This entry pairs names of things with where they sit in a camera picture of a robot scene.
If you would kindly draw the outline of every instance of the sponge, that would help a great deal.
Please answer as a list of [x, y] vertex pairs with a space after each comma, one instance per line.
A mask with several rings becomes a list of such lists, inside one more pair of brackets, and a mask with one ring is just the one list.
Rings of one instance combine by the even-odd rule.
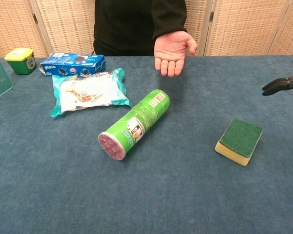
[[261, 126], [234, 118], [217, 142], [215, 151], [242, 166], [246, 166], [262, 133]]

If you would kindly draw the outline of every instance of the green container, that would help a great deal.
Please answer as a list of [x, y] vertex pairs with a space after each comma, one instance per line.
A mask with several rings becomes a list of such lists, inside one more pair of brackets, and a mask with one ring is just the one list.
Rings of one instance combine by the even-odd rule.
[[120, 120], [100, 133], [99, 144], [112, 158], [122, 160], [169, 107], [168, 95], [162, 90], [153, 90]]
[[37, 67], [34, 51], [29, 48], [16, 48], [4, 58], [18, 75], [28, 75]]

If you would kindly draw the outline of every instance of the sleeve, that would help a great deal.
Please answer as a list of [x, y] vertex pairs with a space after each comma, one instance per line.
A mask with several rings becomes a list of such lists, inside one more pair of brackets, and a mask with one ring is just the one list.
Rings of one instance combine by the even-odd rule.
[[185, 0], [152, 0], [155, 40], [161, 35], [186, 31], [187, 7]]

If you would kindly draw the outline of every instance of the blue tablecloth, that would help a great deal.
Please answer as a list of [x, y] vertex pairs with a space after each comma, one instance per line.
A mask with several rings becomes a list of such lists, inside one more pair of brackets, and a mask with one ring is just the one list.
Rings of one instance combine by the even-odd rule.
[[[132, 105], [158, 88], [171, 99], [122, 161], [97, 136], [128, 107], [53, 119], [52, 78], [1, 63], [14, 87], [0, 97], [0, 234], [293, 234], [293, 90], [261, 95], [293, 56], [188, 57], [177, 78], [151, 57], [106, 57]], [[234, 117], [264, 128], [247, 167], [214, 150]]]

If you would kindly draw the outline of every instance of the open palm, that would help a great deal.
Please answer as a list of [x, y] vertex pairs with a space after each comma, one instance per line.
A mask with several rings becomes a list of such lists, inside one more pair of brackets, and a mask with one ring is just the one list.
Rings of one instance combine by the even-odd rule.
[[162, 76], [180, 75], [188, 47], [194, 55], [198, 45], [187, 32], [177, 31], [158, 37], [154, 45], [155, 69], [161, 71]]

